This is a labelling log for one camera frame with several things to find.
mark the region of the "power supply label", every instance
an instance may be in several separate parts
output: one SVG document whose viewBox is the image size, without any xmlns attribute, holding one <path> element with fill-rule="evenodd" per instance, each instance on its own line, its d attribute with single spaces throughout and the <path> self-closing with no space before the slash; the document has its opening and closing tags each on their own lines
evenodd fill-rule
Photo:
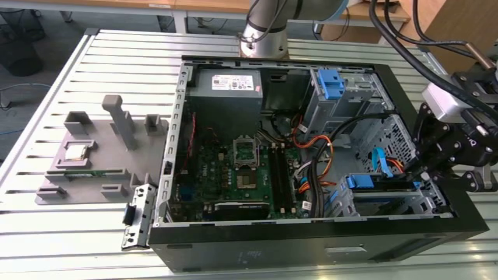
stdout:
<svg viewBox="0 0 498 280">
<path fill-rule="evenodd" d="M 254 85 L 250 75 L 213 75 L 213 90 L 253 90 Z"/>
</svg>

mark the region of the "black trash bin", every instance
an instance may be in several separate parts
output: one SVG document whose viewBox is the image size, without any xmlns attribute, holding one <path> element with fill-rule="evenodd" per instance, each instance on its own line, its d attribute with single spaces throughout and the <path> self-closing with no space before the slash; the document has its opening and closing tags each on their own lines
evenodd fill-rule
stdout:
<svg viewBox="0 0 498 280">
<path fill-rule="evenodd" d="M 0 24 L 0 64 L 18 77 L 31 75 L 42 68 L 30 42 L 6 24 Z"/>
<path fill-rule="evenodd" d="M 45 37 L 45 30 L 38 21 L 38 10 L 0 8 L 0 15 L 13 32 L 29 41 L 34 42 Z"/>
</svg>

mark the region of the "metal bracket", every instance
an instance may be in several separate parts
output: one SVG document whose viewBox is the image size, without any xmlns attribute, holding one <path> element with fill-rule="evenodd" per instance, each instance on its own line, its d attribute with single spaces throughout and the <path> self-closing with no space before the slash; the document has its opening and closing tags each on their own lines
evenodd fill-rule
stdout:
<svg viewBox="0 0 498 280">
<path fill-rule="evenodd" d="M 496 178 L 488 164 L 464 172 L 461 178 L 468 180 L 465 190 L 471 193 L 488 193 L 498 190 Z"/>
<path fill-rule="evenodd" d="M 121 251 L 145 250 L 148 229 L 153 221 L 152 209 L 157 187 L 145 184 L 134 189 L 133 199 L 125 207 L 122 223 L 126 225 L 122 235 Z"/>
</svg>

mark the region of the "motherboard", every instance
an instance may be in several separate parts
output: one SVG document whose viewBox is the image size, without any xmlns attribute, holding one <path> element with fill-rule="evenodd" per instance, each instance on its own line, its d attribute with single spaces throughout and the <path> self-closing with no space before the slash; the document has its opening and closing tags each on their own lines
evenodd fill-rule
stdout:
<svg viewBox="0 0 498 280">
<path fill-rule="evenodd" d="M 174 221 L 289 219 L 300 213 L 292 174 L 298 150 L 257 145 L 238 138 L 230 145 L 202 145 L 190 174 L 176 180 Z"/>
</svg>

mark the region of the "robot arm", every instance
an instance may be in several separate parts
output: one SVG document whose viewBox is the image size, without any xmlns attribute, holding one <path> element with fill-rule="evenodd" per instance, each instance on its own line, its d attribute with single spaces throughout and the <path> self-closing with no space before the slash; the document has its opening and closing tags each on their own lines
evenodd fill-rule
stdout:
<svg viewBox="0 0 498 280">
<path fill-rule="evenodd" d="M 240 37 L 242 56 L 281 58 L 286 55 L 286 20 L 325 20 L 341 14 L 347 0 L 252 0 Z"/>
</svg>

